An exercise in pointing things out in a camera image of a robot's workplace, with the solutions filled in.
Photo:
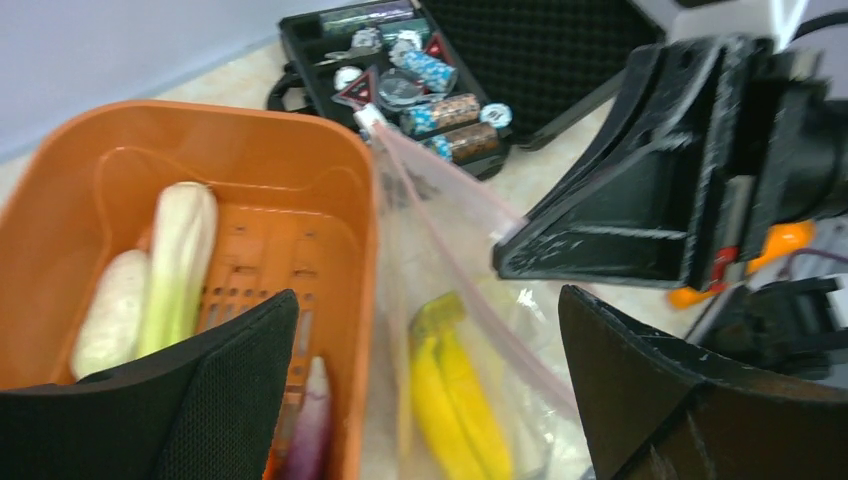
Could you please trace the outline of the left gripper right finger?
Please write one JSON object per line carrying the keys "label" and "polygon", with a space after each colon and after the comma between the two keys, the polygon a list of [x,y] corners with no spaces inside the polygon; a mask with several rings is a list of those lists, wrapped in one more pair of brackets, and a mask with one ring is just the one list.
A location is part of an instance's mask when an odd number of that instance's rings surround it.
{"label": "left gripper right finger", "polygon": [[847,393],[725,358],[565,286],[559,321],[599,479],[843,479]]}

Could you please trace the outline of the orange plastic basket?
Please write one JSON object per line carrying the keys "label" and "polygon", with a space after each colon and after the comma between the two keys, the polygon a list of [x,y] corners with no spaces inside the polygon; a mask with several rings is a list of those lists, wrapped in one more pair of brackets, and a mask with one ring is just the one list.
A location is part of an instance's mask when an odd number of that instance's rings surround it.
{"label": "orange plastic basket", "polygon": [[372,156],[308,115],[123,102],[1,216],[5,479],[354,479]]}

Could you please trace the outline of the clear zip top bag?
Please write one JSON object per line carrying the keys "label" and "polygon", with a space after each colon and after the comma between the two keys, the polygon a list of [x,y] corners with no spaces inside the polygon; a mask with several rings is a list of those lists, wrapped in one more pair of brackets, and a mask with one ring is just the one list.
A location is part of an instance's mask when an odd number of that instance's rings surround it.
{"label": "clear zip top bag", "polygon": [[379,220],[378,312],[395,369],[398,479],[448,479],[414,418],[409,327],[447,293],[462,300],[457,325],[514,465],[510,479],[587,479],[583,434],[557,319],[556,294],[539,281],[504,281],[493,246],[523,223],[486,184],[412,141],[377,107],[355,120],[375,160]]}

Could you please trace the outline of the green leafy vegetable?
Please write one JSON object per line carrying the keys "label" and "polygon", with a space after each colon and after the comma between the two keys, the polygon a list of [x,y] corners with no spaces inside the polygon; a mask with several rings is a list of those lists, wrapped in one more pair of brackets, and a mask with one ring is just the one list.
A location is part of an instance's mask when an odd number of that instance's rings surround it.
{"label": "green leafy vegetable", "polygon": [[217,200],[206,185],[179,182],[159,194],[137,358],[193,335],[217,226]]}

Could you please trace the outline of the yellow banana bunch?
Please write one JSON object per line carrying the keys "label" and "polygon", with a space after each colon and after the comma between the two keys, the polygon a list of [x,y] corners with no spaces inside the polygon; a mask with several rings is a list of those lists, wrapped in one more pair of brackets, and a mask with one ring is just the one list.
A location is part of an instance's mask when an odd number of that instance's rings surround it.
{"label": "yellow banana bunch", "polygon": [[455,293],[429,301],[413,317],[413,415],[446,478],[510,479],[511,449],[458,335],[457,325],[465,318]]}

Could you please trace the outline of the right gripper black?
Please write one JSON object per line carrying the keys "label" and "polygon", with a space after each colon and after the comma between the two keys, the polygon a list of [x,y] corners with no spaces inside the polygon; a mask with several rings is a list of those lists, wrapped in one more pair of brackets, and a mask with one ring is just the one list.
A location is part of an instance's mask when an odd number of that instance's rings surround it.
{"label": "right gripper black", "polygon": [[812,50],[722,35],[629,57],[575,165],[497,244],[504,279],[710,290],[778,223],[847,209],[847,118]]}

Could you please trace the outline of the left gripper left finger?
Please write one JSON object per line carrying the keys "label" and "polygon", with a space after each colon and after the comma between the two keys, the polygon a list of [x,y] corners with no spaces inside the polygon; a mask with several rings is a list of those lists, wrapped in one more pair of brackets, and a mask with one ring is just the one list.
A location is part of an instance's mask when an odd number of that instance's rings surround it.
{"label": "left gripper left finger", "polygon": [[1,395],[5,479],[259,479],[299,314],[284,290],[71,385]]}

